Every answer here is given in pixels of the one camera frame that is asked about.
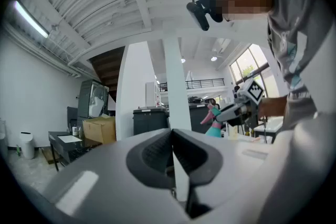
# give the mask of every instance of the person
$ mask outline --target person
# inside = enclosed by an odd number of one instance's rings
[[[325,0],[214,0],[215,11],[226,20],[250,19],[267,14],[268,42],[279,62],[289,94],[263,98],[259,118],[284,116],[283,130],[292,130],[316,112],[314,102],[300,73],[317,53],[334,23]]]

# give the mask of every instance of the table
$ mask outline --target table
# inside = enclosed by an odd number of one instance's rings
[[[274,143],[277,134],[280,132],[283,119],[284,117],[276,117],[266,122],[266,136],[272,137],[272,144]],[[255,131],[255,137],[264,135],[265,131],[264,125],[255,127],[254,131]]]
[[[61,156],[67,163],[71,163],[80,156],[84,155],[86,152],[92,150],[93,148],[101,145],[100,142],[87,139],[85,137],[81,138],[81,141],[65,143],[59,138],[59,136],[71,135],[67,132],[48,132],[49,141],[51,147],[52,158],[54,159],[56,171],[58,171],[57,162],[55,160],[55,151]]]

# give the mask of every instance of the ceiling light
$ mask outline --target ceiling light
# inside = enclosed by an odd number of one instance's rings
[[[29,22],[42,36],[48,37],[49,33],[41,27],[37,20],[18,1],[14,2],[14,8]]]

